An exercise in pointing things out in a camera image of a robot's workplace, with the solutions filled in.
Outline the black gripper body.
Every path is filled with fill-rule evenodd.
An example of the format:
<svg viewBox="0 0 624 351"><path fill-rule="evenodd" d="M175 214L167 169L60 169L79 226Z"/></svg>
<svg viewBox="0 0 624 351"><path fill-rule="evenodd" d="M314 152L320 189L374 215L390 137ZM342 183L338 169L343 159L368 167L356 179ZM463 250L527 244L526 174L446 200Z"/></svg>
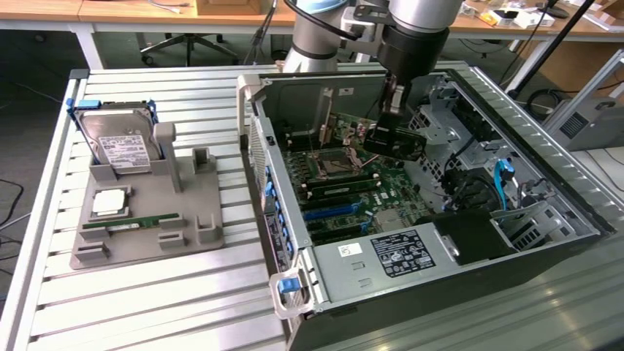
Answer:
<svg viewBox="0 0 624 351"><path fill-rule="evenodd" d="M378 50L378 60L398 79L428 75L438 63L450 29L434 33L404 31L386 26Z"/></svg>

